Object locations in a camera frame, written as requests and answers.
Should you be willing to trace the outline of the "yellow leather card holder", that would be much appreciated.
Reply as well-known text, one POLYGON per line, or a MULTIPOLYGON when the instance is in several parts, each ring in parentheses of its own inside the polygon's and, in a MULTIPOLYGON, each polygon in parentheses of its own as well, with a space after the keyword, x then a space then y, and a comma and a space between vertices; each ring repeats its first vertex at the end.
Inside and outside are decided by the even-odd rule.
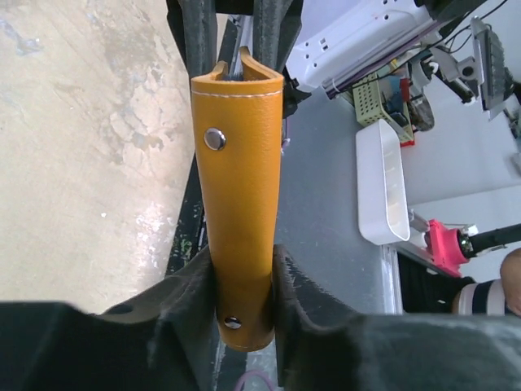
POLYGON ((239 50, 242 76, 226 62, 191 80, 195 154, 217 278, 217 320, 232 349, 274 337, 272 269, 282 157, 283 76, 239 50))

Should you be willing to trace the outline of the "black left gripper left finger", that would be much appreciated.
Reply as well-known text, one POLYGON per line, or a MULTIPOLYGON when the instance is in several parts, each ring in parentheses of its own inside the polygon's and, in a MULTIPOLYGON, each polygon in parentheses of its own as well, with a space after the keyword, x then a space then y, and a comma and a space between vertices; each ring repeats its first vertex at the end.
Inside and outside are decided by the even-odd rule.
POLYGON ((1 304, 4 390, 208 390, 215 279, 207 249, 102 314, 64 302, 1 304))

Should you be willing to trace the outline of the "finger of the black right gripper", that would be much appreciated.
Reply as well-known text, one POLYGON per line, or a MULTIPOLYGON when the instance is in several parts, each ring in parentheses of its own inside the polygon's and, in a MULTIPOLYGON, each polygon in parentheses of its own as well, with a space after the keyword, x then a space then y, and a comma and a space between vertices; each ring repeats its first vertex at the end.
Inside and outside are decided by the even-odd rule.
POLYGON ((281 72, 302 27, 303 0, 253 2, 253 57, 281 72))
POLYGON ((209 73, 217 61, 214 0, 167 0, 167 21, 189 77, 209 73))

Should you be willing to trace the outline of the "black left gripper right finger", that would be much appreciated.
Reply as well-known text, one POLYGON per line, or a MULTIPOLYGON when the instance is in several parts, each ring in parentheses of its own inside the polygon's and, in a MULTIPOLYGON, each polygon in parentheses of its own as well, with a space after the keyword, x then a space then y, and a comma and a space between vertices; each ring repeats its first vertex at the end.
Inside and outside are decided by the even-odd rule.
POLYGON ((278 383, 286 390, 517 390, 514 317, 363 314, 274 247, 278 383))

